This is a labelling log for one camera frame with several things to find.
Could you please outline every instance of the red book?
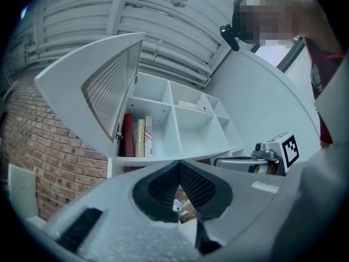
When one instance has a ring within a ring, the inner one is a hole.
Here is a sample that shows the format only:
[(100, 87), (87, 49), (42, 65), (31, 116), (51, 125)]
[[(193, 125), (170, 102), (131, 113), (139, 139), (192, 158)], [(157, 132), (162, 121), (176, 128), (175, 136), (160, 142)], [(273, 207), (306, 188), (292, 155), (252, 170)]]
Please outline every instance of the red book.
[(132, 114), (125, 114), (125, 156), (135, 157), (135, 146), (133, 144)]

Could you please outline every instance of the cabinet door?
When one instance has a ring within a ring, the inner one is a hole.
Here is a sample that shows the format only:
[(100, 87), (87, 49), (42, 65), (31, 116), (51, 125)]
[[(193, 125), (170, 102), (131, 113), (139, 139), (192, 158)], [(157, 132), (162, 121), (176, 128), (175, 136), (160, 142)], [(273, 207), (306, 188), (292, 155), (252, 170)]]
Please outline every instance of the cabinet door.
[(120, 109), (138, 71), (144, 33), (109, 37), (55, 61), (35, 78), (59, 119), (85, 143), (117, 155)]

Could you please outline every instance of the cubby shelf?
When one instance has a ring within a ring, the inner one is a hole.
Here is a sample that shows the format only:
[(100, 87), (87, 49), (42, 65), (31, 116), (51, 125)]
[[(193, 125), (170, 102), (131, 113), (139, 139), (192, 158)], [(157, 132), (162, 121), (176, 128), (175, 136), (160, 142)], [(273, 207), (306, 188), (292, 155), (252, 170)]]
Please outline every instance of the cubby shelf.
[[(207, 111), (178, 106), (179, 101), (197, 104)], [(132, 114), (136, 134), (138, 119), (152, 117), (153, 157), (116, 157), (124, 166), (209, 157), (241, 146), (240, 137), (218, 99), (193, 88), (147, 74), (138, 73), (129, 89), (126, 108)]]

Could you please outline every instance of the black headband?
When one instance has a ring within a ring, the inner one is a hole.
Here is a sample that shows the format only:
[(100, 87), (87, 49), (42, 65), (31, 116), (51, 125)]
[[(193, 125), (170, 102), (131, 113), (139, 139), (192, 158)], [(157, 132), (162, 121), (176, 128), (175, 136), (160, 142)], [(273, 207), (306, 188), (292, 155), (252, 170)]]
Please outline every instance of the black headband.
[(239, 38), (240, 40), (253, 44), (254, 42), (243, 38), (240, 32), (240, 6), (244, 0), (234, 0), (234, 12), (232, 18), (232, 26), (230, 24), (226, 26), (220, 27), (220, 34), (224, 38), (224, 40), (229, 44), (233, 51), (239, 50), (238, 42), (235, 38)]

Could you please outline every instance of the louvered door panel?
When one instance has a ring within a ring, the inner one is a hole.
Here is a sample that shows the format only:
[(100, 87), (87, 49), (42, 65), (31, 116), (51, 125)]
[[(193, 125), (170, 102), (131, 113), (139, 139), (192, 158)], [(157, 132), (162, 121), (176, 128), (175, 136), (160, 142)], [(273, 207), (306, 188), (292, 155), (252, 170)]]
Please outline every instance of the louvered door panel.
[(126, 93), (138, 71), (144, 33), (109, 37), (83, 46), (43, 70), (40, 92), (62, 122), (85, 143), (116, 156), (115, 139)]

